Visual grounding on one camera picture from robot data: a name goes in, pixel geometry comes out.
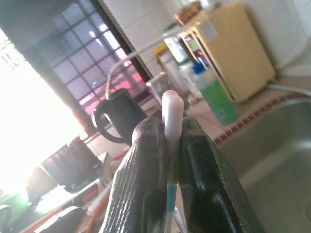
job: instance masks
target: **mug handle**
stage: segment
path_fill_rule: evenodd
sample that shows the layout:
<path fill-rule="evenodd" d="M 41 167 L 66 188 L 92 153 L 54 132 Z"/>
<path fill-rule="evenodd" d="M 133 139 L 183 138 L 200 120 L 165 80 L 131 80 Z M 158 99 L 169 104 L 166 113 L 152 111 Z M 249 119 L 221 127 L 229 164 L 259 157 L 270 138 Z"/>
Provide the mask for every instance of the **mug handle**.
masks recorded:
<path fill-rule="evenodd" d="M 5 221 L 3 221 L 2 229 L 0 229 L 2 231 L 8 227 L 7 225 L 9 224 L 10 218 L 12 217 L 12 208 L 9 205 L 0 205 L 0 212 L 7 212 Z"/>
<path fill-rule="evenodd" d="M 104 128 L 104 126 L 101 124 L 101 114 L 103 114 L 102 111 L 94 111 L 92 114 L 92 122 L 95 125 L 95 127 L 98 129 L 98 131 L 109 141 L 112 141 L 114 143 L 126 143 L 125 139 L 122 137 L 115 137 L 108 133 L 108 131 Z"/>

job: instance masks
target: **stainless steel sink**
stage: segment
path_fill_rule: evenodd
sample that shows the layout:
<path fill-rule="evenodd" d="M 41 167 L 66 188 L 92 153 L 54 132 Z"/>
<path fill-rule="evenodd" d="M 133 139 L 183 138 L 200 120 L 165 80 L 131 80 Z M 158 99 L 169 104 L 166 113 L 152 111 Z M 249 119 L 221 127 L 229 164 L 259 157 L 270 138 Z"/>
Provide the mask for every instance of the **stainless steel sink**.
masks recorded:
<path fill-rule="evenodd" d="M 290 100 L 219 145 L 268 233 L 311 232 L 311 100 Z"/>

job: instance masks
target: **plastic bottle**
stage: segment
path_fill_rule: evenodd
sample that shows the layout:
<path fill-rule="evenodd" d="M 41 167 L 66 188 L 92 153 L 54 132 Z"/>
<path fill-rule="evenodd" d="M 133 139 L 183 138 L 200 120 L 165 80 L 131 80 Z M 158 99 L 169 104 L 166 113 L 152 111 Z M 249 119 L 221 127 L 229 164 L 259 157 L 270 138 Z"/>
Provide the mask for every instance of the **plastic bottle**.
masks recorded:
<path fill-rule="evenodd" d="M 199 87 L 215 117 L 221 125 L 228 125 L 238 119 L 237 111 L 211 68 L 205 69 L 201 63 L 193 66 L 196 76 L 193 81 Z"/>

